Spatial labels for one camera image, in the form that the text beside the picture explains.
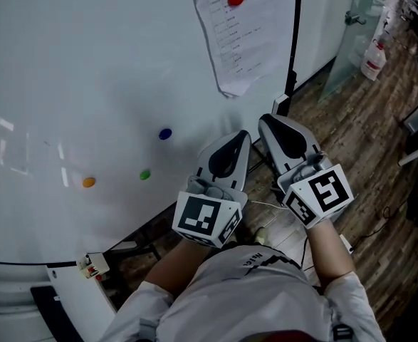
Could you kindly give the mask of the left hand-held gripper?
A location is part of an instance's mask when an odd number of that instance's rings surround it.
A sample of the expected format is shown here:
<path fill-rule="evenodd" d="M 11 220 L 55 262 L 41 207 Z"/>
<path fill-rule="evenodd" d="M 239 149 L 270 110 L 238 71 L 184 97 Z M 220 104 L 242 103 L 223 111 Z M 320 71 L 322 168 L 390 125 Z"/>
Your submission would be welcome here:
<path fill-rule="evenodd" d="M 172 229 L 190 241 L 221 248 L 243 217 L 251 136 L 239 130 L 214 141 L 199 154 L 196 176 L 180 192 Z"/>

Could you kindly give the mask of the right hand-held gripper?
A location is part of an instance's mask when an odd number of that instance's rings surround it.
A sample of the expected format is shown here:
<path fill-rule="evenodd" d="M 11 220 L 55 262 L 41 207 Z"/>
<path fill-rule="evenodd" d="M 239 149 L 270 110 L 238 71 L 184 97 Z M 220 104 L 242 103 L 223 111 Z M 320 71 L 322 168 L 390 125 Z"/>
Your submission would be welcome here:
<path fill-rule="evenodd" d="M 289 117 L 264 114 L 258 131 L 267 157 L 275 171 L 282 175 L 319 152 L 319 144 L 307 127 Z M 333 216 L 354 200 L 341 165 L 321 170 L 304 180 L 294 182 L 285 191 L 284 205 L 306 228 Z"/>

